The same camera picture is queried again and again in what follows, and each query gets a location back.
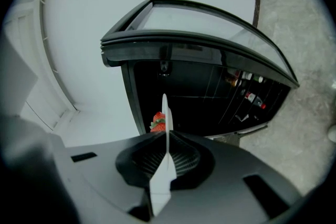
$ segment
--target bottle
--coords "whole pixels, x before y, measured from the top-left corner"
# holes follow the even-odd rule
[[[255,75],[253,77],[253,80],[258,81],[259,83],[262,83],[264,78],[262,76]]]
[[[245,95],[245,99],[247,99],[249,102],[253,102],[253,105],[256,105],[258,107],[260,107],[261,109],[265,109],[266,105],[263,103],[262,99],[260,99],[260,97],[256,97],[256,95],[254,93],[251,92],[247,92],[247,94]]]
[[[238,78],[237,77],[226,76],[225,81],[229,82],[232,87],[236,87],[237,83],[238,83]]]
[[[236,78],[239,77],[240,71],[237,69],[228,68],[226,71]]]
[[[251,80],[252,78],[252,73],[249,73],[249,72],[243,72],[243,75],[242,75],[242,79],[247,79],[247,80]]]

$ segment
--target concrete floor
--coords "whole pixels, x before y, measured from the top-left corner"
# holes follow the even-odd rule
[[[292,90],[269,128],[240,140],[244,148],[306,194],[326,175],[335,144],[336,38],[321,0],[260,0],[258,28],[290,62],[300,88]]]

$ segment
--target black slot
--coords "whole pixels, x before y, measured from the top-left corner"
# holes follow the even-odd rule
[[[270,219],[285,212],[288,205],[258,175],[243,178]]]
[[[93,157],[97,157],[96,153],[89,152],[89,153],[84,153],[76,156],[71,156],[71,159],[73,160],[74,163],[80,162],[80,161],[85,161],[86,159],[90,159]]]

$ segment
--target black vent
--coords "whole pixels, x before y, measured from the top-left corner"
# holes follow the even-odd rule
[[[165,135],[132,155],[133,163],[149,179],[152,178],[166,154],[164,137]],[[170,135],[170,154],[174,161],[177,177],[194,169],[200,161],[199,152],[175,135]]]
[[[270,219],[280,215],[289,208],[289,206],[266,184],[260,176],[247,176],[244,178],[244,182]]]
[[[91,159],[93,157],[97,157],[96,153],[94,152],[88,152],[76,156],[71,156],[71,159],[73,160],[74,163],[80,162],[80,161],[85,161],[86,159]]]

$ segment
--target red strawberry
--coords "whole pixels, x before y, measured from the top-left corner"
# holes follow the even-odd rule
[[[166,130],[166,124],[163,122],[158,123],[152,130],[152,132],[162,132]]]
[[[166,118],[165,114],[163,114],[162,112],[158,112],[157,114],[154,115],[153,122],[155,122],[156,120],[165,119],[165,118]]]

